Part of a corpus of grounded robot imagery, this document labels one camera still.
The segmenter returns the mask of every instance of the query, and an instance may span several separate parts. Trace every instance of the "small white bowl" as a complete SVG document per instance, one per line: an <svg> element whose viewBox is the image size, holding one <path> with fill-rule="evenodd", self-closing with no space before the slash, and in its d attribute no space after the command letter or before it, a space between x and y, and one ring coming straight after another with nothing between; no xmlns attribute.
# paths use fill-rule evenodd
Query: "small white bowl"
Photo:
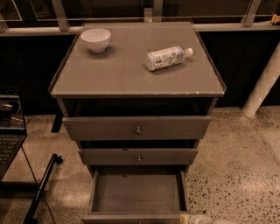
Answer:
<svg viewBox="0 0 280 224"><path fill-rule="evenodd" d="M111 33L105 29L90 29L80 35L87 48L94 53L102 53L109 45Z"/></svg>

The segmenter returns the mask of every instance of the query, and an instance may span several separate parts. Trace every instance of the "black metal stand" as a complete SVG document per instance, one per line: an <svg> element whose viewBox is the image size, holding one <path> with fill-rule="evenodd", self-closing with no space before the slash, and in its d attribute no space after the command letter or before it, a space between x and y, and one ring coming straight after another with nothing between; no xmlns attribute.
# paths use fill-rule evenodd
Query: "black metal stand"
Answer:
<svg viewBox="0 0 280 224"><path fill-rule="evenodd" d="M63 114L60 110L57 111L52 125L52 133L59 133L62 125Z"/></svg>
<svg viewBox="0 0 280 224"><path fill-rule="evenodd" d="M41 180L40 186L37 190L36 195L33 198L33 201L31 203L31 206L29 208L29 211L27 213L27 215L25 216L25 220L24 220L24 224L32 224L32 223L37 223L36 220L33 219L33 215L35 214L36 210L37 210L37 206L40 202L41 199L41 195L43 193L43 191L45 190L47 181L51 175L51 172L53 170L53 166L54 164L61 164L63 162L62 157L59 157L57 154L52 154L52 157L50 159L50 162L48 164L48 166L45 169L45 173L44 176Z"/></svg>

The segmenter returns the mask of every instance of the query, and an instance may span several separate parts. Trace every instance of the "white pole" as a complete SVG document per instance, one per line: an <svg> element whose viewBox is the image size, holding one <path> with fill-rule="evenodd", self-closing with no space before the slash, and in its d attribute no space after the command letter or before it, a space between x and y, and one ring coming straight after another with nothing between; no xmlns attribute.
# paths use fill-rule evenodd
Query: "white pole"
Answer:
<svg viewBox="0 0 280 224"><path fill-rule="evenodd" d="M262 75L248 97L242 111L245 116L253 117L256 111L262 105L265 97L272 89L273 85L280 76L280 42L271 55L267 66L264 68Z"/></svg>

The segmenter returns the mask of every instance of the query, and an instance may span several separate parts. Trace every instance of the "speckled concrete floor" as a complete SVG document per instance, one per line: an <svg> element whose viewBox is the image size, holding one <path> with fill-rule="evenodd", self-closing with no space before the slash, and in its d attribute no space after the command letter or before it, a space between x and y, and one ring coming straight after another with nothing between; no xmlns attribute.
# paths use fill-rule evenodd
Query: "speckled concrete floor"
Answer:
<svg viewBox="0 0 280 224"><path fill-rule="evenodd" d="M261 107L253 119L239 108L215 108L185 178L191 214L237 223L280 223L280 107ZM38 181L53 153L54 166L45 200L55 223L81 223L88 211L91 176L65 129L51 133L53 116L27 118L24 150ZM3 181L32 182L24 153L17 154ZM23 223L32 193L0 193L0 223ZM53 223L42 199L34 218Z"/></svg>

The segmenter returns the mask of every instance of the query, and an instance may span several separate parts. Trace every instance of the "water bottle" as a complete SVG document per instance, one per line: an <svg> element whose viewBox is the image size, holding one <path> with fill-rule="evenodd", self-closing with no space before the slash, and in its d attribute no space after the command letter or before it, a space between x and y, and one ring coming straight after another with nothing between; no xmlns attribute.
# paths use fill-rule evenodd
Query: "water bottle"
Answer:
<svg viewBox="0 0 280 224"><path fill-rule="evenodd" d="M183 50L180 46L173 46L163 50L149 52L145 58L145 64L150 71L175 66L193 55L192 48Z"/></svg>

